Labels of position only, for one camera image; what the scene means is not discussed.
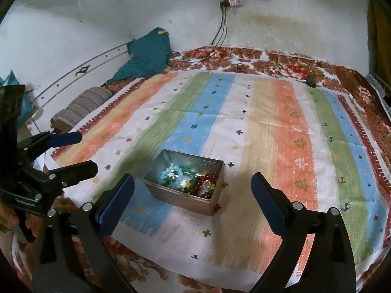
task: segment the teal pillow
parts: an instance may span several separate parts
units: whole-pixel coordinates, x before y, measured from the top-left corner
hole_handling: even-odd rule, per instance
[[[3,80],[0,78],[0,86],[20,85],[14,73],[9,73],[8,77]],[[20,128],[33,115],[36,106],[30,104],[29,97],[25,94],[22,100],[22,111],[18,118],[18,128]]]

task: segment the brown curtain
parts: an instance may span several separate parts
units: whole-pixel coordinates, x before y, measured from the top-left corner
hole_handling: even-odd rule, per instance
[[[369,69],[389,86],[391,97],[391,19],[377,0],[369,0],[368,7]]]

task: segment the bed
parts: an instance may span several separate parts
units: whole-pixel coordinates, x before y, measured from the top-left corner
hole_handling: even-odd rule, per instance
[[[210,50],[174,53],[168,74],[111,86],[116,94],[74,128],[82,143],[50,151],[48,167],[88,159],[99,167],[95,178],[65,189],[57,205],[66,211],[94,201],[129,172],[135,194],[105,243],[136,290],[249,291],[281,242],[250,191],[251,175],[260,171],[291,201],[340,209],[361,288],[390,239],[391,123],[377,90],[355,71],[301,54],[221,48],[194,60]],[[224,161],[224,189],[212,217],[148,192],[141,177],[164,148]],[[15,268],[29,285],[33,249],[16,239],[13,248]],[[96,282],[77,239],[75,248]]]

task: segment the brown striped pillow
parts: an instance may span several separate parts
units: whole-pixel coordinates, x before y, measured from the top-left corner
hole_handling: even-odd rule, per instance
[[[84,91],[67,108],[60,110],[51,118],[51,127],[57,132],[71,131],[83,118],[103,105],[112,95],[112,91],[102,87],[92,87]]]

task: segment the green stripe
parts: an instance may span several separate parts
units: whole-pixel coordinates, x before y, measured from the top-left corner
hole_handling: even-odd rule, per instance
[[[125,173],[130,173],[134,177],[141,177],[144,174],[146,165],[178,126],[184,112],[193,105],[211,76],[211,73],[201,72],[189,80],[182,93],[171,100],[171,106],[159,113],[158,119],[142,134],[134,148],[115,166],[93,199],[97,199],[105,190],[113,188]]]
[[[346,183],[338,182],[339,204],[344,208],[345,203],[350,201],[351,210],[342,211],[341,214],[346,225],[348,233],[351,234],[351,246],[355,264],[361,263],[371,254],[371,247],[367,241],[367,206],[364,192],[361,188],[360,175],[348,140],[345,137],[341,126],[335,116],[331,104],[318,89],[309,91],[314,101],[315,109],[321,128],[327,138],[331,158],[336,168],[336,177],[339,181],[345,177]]]

